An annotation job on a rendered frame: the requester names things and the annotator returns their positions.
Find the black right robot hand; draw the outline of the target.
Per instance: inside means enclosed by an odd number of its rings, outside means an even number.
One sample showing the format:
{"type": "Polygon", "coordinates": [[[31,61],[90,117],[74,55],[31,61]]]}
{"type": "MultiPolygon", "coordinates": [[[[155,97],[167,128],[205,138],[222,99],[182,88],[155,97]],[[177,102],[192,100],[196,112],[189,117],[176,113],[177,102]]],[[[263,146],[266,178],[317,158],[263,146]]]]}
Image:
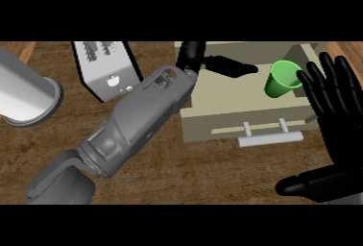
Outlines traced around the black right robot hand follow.
{"type": "Polygon", "coordinates": [[[363,87],[344,56],[322,52],[319,61],[323,70],[310,61],[297,77],[334,164],[282,179],[275,190],[325,203],[363,192],[363,87]]]}

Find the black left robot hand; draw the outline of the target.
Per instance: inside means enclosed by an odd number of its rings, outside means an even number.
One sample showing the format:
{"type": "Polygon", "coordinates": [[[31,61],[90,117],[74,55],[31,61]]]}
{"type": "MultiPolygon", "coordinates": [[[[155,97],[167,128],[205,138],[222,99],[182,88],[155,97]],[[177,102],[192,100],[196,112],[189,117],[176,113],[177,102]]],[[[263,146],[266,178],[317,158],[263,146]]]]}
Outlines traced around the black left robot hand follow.
{"type": "Polygon", "coordinates": [[[199,68],[205,65],[205,69],[230,78],[238,78],[247,74],[258,72],[258,67],[253,64],[235,61],[223,56],[205,56],[205,41],[183,41],[176,66],[182,70],[199,72],[199,68]]]}

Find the beige open drawer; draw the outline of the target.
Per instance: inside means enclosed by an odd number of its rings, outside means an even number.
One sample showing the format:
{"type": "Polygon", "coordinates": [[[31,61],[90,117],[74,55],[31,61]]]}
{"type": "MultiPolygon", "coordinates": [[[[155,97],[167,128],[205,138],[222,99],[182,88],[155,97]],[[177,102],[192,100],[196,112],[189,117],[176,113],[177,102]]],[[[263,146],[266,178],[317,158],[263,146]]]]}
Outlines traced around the beige open drawer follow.
{"type": "Polygon", "coordinates": [[[288,60],[304,66],[317,62],[323,41],[210,41],[208,56],[225,56],[254,64],[258,72],[233,79],[208,70],[199,72],[192,106],[180,111],[188,142],[276,134],[285,122],[295,132],[315,130],[317,121],[306,92],[297,88],[278,98],[264,92],[275,62],[288,60]]]}

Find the green plastic cup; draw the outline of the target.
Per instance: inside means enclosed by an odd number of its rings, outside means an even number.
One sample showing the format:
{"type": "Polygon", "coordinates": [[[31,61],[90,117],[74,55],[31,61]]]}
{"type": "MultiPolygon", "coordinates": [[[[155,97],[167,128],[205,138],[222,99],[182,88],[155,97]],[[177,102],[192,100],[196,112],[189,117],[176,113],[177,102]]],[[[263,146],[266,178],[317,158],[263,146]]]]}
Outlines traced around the green plastic cup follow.
{"type": "Polygon", "coordinates": [[[301,70],[303,68],[288,60],[276,61],[272,64],[270,75],[264,87],[264,92],[272,98],[281,97],[291,90],[303,86],[297,77],[297,72],[301,70]]]}

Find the grey flat appliance panel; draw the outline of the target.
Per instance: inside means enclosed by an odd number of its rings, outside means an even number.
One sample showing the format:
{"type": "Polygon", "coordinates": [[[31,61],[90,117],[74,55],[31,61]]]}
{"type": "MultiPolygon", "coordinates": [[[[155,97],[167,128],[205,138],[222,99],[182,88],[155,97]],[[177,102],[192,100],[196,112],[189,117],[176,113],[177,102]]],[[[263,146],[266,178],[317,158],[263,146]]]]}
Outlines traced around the grey flat appliance panel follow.
{"type": "Polygon", "coordinates": [[[101,102],[129,93],[143,80],[126,41],[73,41],[81,84],[101,102]]]}

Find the large grey cylinder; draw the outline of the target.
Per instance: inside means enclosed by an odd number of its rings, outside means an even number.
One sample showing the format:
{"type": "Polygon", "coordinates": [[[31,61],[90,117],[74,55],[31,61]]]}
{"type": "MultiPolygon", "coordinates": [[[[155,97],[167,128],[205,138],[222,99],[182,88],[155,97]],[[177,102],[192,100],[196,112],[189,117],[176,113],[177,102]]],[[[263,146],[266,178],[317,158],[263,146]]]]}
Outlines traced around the large grey cylinder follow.
{"type": "Polygon", "coordinates": [[[43,77],[0,47],[0,115],[16,127],[40,124],[56,112],[64,97],[59,82],[43,77]]]}

